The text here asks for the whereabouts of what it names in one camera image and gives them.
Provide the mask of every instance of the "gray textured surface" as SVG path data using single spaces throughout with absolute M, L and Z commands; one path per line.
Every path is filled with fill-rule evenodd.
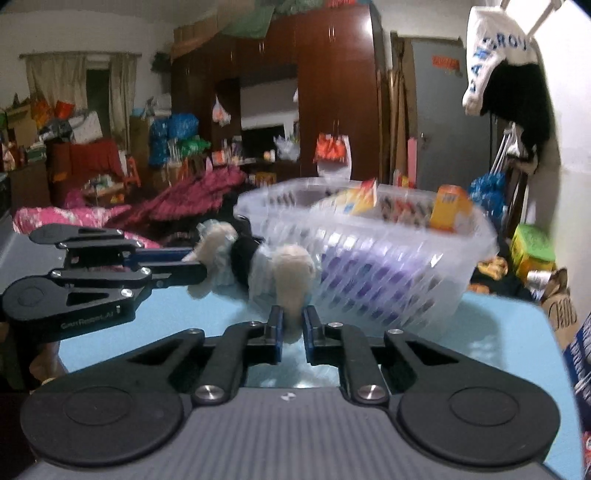
M 243 388 L 195 410 L 157 453 L 101 471 L 44 462 L 26 480 L 552 480 L 540 465 L 506 472 L 455 470 L 413 450 L 384 411 L 356 407 L 337 388 Z
M 7 215 L 0 222 L 0 293 L 23 277 L 47 275 L 53 268 L 63 268 L 66 252 L 53 245 L 37 245 L 28 235 L 15 233 L 12 217 Z

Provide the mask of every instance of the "table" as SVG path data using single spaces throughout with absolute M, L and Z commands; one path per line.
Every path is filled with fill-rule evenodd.
M 229 325 L 262 319 L 238 292 L 192 299 L 184 287 L 156 290 L 137 310 L 134 322 L 61 344 L 69 371 L 93 365 L 191 327 L 207 336 Z M 546 464 L 564 480 L 581 480 L 583 454 L 579 417 L 560 351 L 544 312 L 529 303 L 466 293 L 441 345 L 510 372 L 544 388 L 561 415 L 558 436 Z M 305 388 L 338 385 L 335 367 L 306 363 L 303 342 L 284 345 L 281 365 L 249 370 L 249 386 Z

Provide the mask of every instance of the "plush toy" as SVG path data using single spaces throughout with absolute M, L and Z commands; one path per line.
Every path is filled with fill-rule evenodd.
M 301 311 L 310 300 L 320 277 L 319 262 L 298 245 L 270 248 L 264 240 L 238 235 L 226 222 L 209 220 L 198 227 L 201 237 L 184 261 L 199 261 L 207 267 L 207 280 L 190 286 L 194 298 L 202 298 L 212 288 L 238 283 L 251 300 L 284 309 L 284 340 L 301 336 Z

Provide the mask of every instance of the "orange sign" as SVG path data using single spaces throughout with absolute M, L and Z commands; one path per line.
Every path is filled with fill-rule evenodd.
M 433 66 L 438 69 L 460 70 L 460 61 L 450 57 L 433 56 Z

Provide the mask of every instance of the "gray door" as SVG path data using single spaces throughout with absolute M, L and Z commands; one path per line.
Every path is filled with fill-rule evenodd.
M 450 42 L 413 39 L 417 84 L 417 188 L 464 189 L 490 165 L 490 117 L 467 116 L 466 50 Z M 442 68 L 458 60 L 460 70 Z

